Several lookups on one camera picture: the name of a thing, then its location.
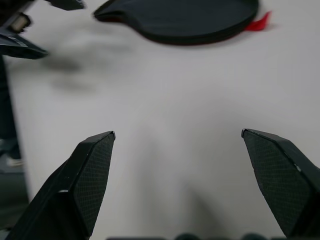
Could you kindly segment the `black paddle case red lining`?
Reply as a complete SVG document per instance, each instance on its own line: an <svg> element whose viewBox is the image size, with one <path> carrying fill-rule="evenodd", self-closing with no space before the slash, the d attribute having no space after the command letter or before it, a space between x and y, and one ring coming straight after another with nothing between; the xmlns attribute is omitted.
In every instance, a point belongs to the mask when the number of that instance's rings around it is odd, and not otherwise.
<svg viewBox="0 0 320 240"><path fill-rule="evenodd" d="M108 0L93 16L124 24L157 43L192 46L264 30L271 12L257 19L260 6L260 0Z"/></svg>

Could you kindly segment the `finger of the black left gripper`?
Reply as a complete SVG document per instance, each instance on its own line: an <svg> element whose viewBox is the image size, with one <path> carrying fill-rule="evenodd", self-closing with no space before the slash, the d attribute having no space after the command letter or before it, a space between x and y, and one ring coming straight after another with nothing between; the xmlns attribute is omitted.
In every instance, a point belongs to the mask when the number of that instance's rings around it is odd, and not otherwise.
<svg viewBox="0 0 320 240"><path fill-rule="evenodd" d="M65 11L73 11L73 10L81 10L86 7L86 4L83 0L46 0L53 7L65 10Z"/></svg>
<svg viewBox="0 0 320 240"><path fill-rule="evenodd" d="M20 59L41 59L49 53L18 34L0 33L0 55Z"/></svg>

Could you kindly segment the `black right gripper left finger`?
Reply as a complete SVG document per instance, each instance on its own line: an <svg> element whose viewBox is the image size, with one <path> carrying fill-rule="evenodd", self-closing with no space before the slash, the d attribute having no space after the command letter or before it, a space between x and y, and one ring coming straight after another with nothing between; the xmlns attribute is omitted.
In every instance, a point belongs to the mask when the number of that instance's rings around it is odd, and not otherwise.
<svg viewBox="0 0 320 240"><path fill-rule="evenodd" d="M45 181L7 240L89 240L104 199L116 134L80 142Z"/></svg>

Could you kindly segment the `bystander in dark trousers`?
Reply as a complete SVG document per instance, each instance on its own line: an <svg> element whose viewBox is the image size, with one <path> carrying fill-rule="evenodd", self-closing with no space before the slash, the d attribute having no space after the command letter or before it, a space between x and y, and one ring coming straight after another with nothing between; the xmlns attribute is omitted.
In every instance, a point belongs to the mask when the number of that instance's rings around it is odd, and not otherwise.
<svg viewBox="0 0 320 240"><path fill-rule="evenodd" d="M0 157L2 156L5 156L9 168L24 166L16 131L6 64L4 57L0 55Z"/></svg>

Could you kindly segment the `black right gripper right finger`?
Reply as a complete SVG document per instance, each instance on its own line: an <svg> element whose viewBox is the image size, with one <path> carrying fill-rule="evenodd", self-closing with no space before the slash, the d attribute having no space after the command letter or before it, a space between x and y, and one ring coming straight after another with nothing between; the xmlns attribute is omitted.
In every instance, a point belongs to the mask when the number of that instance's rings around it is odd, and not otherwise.
<svg viewBox="0 0 320 240"><path fill-rule="evenodd" d="M320 168L290 140L245 128L254 175L287 238L320 238Z"/></svg>

